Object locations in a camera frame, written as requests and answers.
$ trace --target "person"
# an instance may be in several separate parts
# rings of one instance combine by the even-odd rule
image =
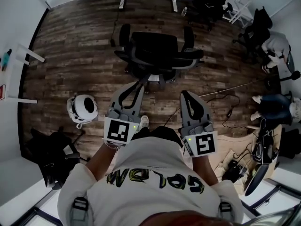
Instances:
[[[281,63],[281,59],[287,63],[288,55],[291,51],[290,44],[283,33],[270,31],[270,37],[261,46],[262,50],[268,54],[271,61],[263,65],[265,73],[270,73],[270,69]]]
[[[143,116],[139,132],[117,153],[103,144],[86,164],[77,164],[62,187],[58,214],[70,225],[76,197],[87,197],[98,226],[232,226],[242,222],[243,206],[229,180],[218,182],[207,156],[192,158],[193,170],[180,153],[180,138],[171,128],[150,132]],[[222,219],[227,202],[234,222]]]
[[[293,97],[293,101],[290,102],[288,98],[281,94],[277,95],[267,95],[267,96],[253,96],[252,99],[261,104],[262,102],[273,102],[275,107],[279,105],[281,109],[277,111],[272,111],[270,109],[264,112],[256,111],[251,115],[250,120],[254,121],[257,118],[265,118],[267,120],[274,119],[285,119],[291,118],[293,122],[300,122],[301,120],[301,100],[299,98]]]

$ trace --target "jeans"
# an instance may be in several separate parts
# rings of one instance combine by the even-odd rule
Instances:
[[[158,137],[161,139],[174,141],[179,144],[180,147],[183,147],[181,139],[178,137],[177,133],[168,127],[159,126],[152,132],[147,127],[143,127],[138,133],[134,134],[132,141],[144,137]]]
[[[275,103],[275,107],[279,107],[277,111],[272,111],[271,102]],[[291,117],[290,104],[290,100],[280,94],[262,96],[261,107],[263,108],[260,112],[262,116],[267,120],[289,118]]]

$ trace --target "backpack strap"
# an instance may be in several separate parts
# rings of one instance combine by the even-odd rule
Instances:
[[[74,199],[70,210],[70,226],[92,226],[93,214],[87,195]]]
[[[234,221],[234,212],[231,204],[228,202],[221,202],[219,206],[219,216],[227,221]]]

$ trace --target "blue bottle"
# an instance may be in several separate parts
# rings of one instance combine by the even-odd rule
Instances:
[[[7,53],[4,53],[4,55],[3,55],[3,58],[2,58],[2,71],[6,70],[6,66],[8,65],[10,54],[11,54],[11,49]]]

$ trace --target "red sign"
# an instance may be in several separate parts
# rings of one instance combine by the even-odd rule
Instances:
[[[0,100],[3,100],[5,96],[5,85],[0,86]]]

